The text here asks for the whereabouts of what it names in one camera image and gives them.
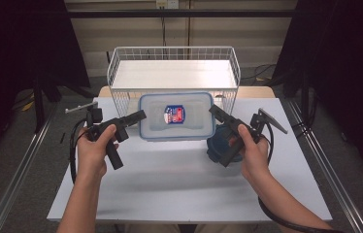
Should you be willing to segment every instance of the white table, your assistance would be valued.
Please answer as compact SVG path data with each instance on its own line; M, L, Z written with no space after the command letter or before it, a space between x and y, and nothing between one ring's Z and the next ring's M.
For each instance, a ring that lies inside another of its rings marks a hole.
M97 98L104 119L116 117L110 97ZM270 164L273 175L302 204L322 219L332 217L296 141L291 126L276 98L237 99L233 116L249 122L263 108L284 126L284 135L274 130L275 149ZM124 167L103 178L97 220L150 223L243 223L269 220L257 196L242 177L240 164L224 168L211 162L206 141L148 143L137 129L128 129L130 138L118 152ZM60 221L73 187L67 169L49 211L48 219Z

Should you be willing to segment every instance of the black cable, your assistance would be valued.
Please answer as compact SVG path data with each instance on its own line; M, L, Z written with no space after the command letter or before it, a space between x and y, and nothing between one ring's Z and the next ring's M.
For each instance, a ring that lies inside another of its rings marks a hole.
M262 66L267 66L263 71L259 72L259 73L256 73L257 72L257 69L262 67ZM253 76L250 76L250 77L243 77L241 78L241 81L244 81L244 80L251 80L251 79L254 79L254 81L251 83L251 85L254 85L255 82L256 82L256 79L259 75L263 74L264 72L266 72L267 70L269 70L270 68L276 66L276 64L265 64L265 65L259 65L257 66L255 69L254 69L254 75Z
M274 140L274 136L273 136L273 129L272 126L270 125L270 123L266 123L267 128L269 129L269 133L270 133L270 151L269 151L269 155L267 157L267 163L270 164L270 160L272 159L272 154L273 154L273 148L275 145L275 140ZM275 221L276 223L296 230L296 231L300 231L300 232L306 232L306 233L341 233L342 231L338 231L338 230L327 230L327 229L318 229L318 228L313 228L313 227L309 227L309 226L302 226L302 225L298 225L298 224L294 224L291 223L289 221L286 221L278 216L276 216L275 214L273 214L263 203L263 201L260 199L260 197L258 197L258 202L260 205L261 210L264 212L264 214L266 216L268 216L271 220Z
M78 137L78 139L76 139L76 143L75 143L75 147L78 145L78 141L79 141L79 139L84 135L84 134L86 134L87 133L87 130L85 130L81 135L79 135L79 137Z
M106 51L106 55L107 55L107 63L110 64L111 60L110 60L110 55L109 55L109 52L108 51Z
M70 161L70 173L72 175L73 183L75 183L75 181L76 181L76 143L75 143L75 135L76 135L76 131L77 131L78 127L84 122L85 122L85 118L79 120L79 122L77 122L75 124L75 126L73 127L72 133L70 134L69 161Z
M275 146L275 139L273 137L273 129L270 123L266 123L266 126L269 129L270 133L270 151L269 155L267 156L267 164L270 164L270 160L272 159L272 154L273 154L273 147Z
M343 233L343 231L339 231L339 230L327 230L327 229L319 229L319 228L314 228L314 227L309 227L309 226L302 226L302 225L298 225L298 224L294 224L291 223L289 221L286 221L278 216L275 216L272 212L270 212L270 210L264 205L263 201L260 199L260 197L258 198L259 201L259 205L261 210L264 212L264 214L266 214L266 216L268 216L271 220L273 220L274 222L289 228L289 229L293 229L296 231L300 231L300 232L306 232L306 233Z
M314 92L314 99L312 102L312 108L310 109L308 119L306 121L302 121L302 122L299 122L299 123L291 126L292 128L296 128L298 126L301 126L301 127L304 126L304 128L302 129L302 132L300 134L298 134L296 136L296 138L299 138L300 136L302 136L302 135L308 133L310 130L312 130L312 126L314 124L314 119L315 119L315 112L317 110L317 103L318 103L318 96Z
M272 87L272 86L284 83L289 77L292 77L292 76L294 76L296 74L296 69L291 68L291 67L297 67L297 66L291 65L288 70L283 72L281 75L277 75L277 76L273 77L271 80L264 83L264 85Z
M166 42L166 22L164 20L164 17L161 18L161 31L162 31L162 35L163 35L163 38L162 38L163 47L167 47L167 42ZM166 57L166 60L169 59L168 56L167 56L166 49L163 49L163 57Z

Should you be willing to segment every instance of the person's left hand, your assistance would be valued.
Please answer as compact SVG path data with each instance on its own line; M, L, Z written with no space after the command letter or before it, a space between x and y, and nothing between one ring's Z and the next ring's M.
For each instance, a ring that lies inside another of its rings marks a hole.
M79 135L82 135L86 130L87 128L83 128ZM89 141L85 133L79 138L78 177L102 179L107 172L105 162L106 145L110 140L116 140L115 133L116 126L112 124L105 129L96 142Z

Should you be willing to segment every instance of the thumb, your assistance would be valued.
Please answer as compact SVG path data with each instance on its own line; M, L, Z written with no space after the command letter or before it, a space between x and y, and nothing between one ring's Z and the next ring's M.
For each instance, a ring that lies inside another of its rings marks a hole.
M239 130L239 135L240 137L242 137L243 142L245 143L247 149L254 149L257 147L257 145L253 141L253 138L250 135L250 132L248 132L247 127L245 127L243 124L240 124L238 130Z
M100 135L99 139L97 140L98 144L103 146L107 145L109 141L113 138L116 133L116 126L114 124L109 125L105 131Z

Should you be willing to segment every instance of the power outlet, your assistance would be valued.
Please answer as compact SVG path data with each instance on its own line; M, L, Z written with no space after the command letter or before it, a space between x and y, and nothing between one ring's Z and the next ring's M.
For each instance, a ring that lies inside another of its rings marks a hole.
M178 9L179 0L156 0L156 9Z
M167 9L178 9L178 8L179 8L179 0L167 1Z
M167 0L156 0L156 9L167 9Z

